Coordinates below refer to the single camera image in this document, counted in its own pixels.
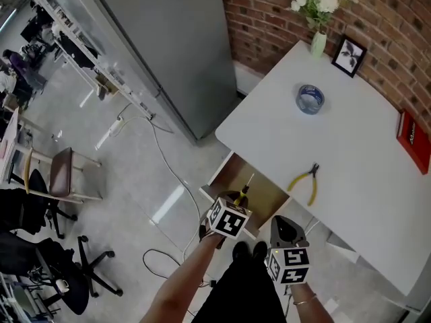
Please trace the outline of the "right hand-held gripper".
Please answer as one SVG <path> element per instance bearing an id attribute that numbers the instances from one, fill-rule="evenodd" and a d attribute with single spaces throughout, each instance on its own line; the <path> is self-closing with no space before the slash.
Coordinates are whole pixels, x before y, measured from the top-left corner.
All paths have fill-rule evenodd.
<path id="1" fill-rule="evenodd" d="M 308 247 L 305 232 L 297 223 L 281 215 L 273 217 L 267 266 L 274 283 L 297 285 L 306 282 L 310 268 Z"/>

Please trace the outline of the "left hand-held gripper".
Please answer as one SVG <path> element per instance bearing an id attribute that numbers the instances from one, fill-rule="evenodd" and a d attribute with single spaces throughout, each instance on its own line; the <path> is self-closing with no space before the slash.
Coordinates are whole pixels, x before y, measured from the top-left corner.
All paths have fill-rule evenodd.
<path id="1" fill-rule="evenodd" d="M 239 237 L 251 215 L 245 193 L 220 193 L 199 220 L 199 241 L 218 234 L 222 241 L 217 248 L 221 248 L 226 238 Z"/>

